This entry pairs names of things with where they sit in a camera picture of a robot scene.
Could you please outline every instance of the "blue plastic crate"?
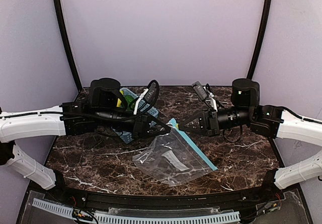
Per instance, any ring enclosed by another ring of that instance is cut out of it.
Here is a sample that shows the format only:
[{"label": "blue plastic crate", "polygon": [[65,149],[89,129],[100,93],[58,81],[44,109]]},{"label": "blue plastic crate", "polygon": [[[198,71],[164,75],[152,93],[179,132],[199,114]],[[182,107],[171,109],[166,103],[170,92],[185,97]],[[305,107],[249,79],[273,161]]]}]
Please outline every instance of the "blue plastic crate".
[{"label": "blue plastic crate", "polygon": [[[127,88],[125,88],[125,87],[123,87],[123,88],[121,88],[121,91],[123,91],[123,93],[124,93],[124,96],[127,96],[127,95],[130,95],[130,96],[132,96],[134,99],[135,98],[137,98],[138,96],[134,93],[134,92],[132,92],[132,91],[130,91],[129,89],[127,89]],[[140,103],[139,103],[139,107],[141,107],[142,105],[144,104],[144,101],[143,100],[141,100],[140,101]],[[144,111],[146,108],[148,108],[149,107],[149,104],[147,104],[145,107],[143,107],[142,109],[141,109],[141,112],[142,111]],[[157,116],[158,116],[158,114],[159,114],[159,111],[155,108],[155,107],[152,107],[149,111],[148,111],[148,113],[149,114],[151,114],[153,117],[156,117],[157,118]],[[152,122],[151,123],[151,127],[152,126],[154,126],[156,123],[155,122]],[[116,132],[116,134],[117,135],[119,135],[120,136],[120,138],[126,143],[126,144],[128,144],[128,143],[130,143],[131,141],[133,141],[134,139],[132,138],[132,133],[131,132],[123,132],[123,134],[121,133],[121,132],[117,132],[117,131],[115,131]]]}]

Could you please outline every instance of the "black frame edge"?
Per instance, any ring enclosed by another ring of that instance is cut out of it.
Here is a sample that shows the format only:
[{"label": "black frame edge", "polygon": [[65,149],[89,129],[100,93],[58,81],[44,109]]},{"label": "black frame edge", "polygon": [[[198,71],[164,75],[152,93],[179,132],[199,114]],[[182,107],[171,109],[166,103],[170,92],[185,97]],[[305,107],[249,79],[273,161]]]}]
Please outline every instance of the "black frame edge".
[{"label": "black frame edge", "polygon": [[257,35],[257,40],[254,48],[254,53],[251,61],[250,68],[247,73],[247,78],[252,79],[254,76],[255,68],[257,65],[258,57],[260,55],[264,35],[265,35],[265,30],[266,30],[266,25],[268,21],[268,15],[270,12],[270,7],[271,7],[271,1],[272,0],[264,0],[264,7],[263,7],[263,13],[262,13],[262,18],[261,18],[261,24],[260,28],[258,30],[258,35]]},{"label": "black frame edge", "polygon": [[67,35],[66,25],[65,25],[63,13],[62,13],[61,3],[60,3],[60,0],[53,0],[53,1],[55,5],[55,11],[56,11],[59,30],[60,30],[60,35],[61,35],[62,43],[64,45],[69,68],[70,68],[72,77],[74,79],[75,85],[77,87],[77,90],[80,92],[83,87],[82,87],[82,83],[79,78],[76,64],[72,55],[72,51],[71,51],[71,47],[70,47],[70,43]]}]

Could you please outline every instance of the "brown marble surface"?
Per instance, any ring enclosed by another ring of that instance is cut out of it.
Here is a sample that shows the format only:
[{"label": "brown marble surface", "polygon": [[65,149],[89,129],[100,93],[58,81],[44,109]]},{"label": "brown marble surface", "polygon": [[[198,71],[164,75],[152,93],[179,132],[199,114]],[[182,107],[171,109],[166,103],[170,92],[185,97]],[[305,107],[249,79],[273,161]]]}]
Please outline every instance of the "brown marble surface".
[{"label": "brown marble surface", "polygon": [[[143,88],[130,89],[139,93]],[[213,90],[223,105],[230,105],[230,87],[214,87]],[[85,95],[83,90],[79,99]],[[202,104],[190,87],[161,87],[156,107],[161,121],[168,122],[174,117],[180,122],[201,110]],[[238,134],[239,128],[236,128],[229,137],[234,138]],[[62,172],[68,187],[153,196],[209,194],[256,187],[260,186],[267,170],[278,167],[269,142],[246,127],[237,143],[228,143],[222,136],[188,135],[218,170],[181,186],[161,184],[143,174],[132,162],[132,156],[145,150],[153,138],[125,144],[120,138],[96,133],[59,137],[47,166]]]}]

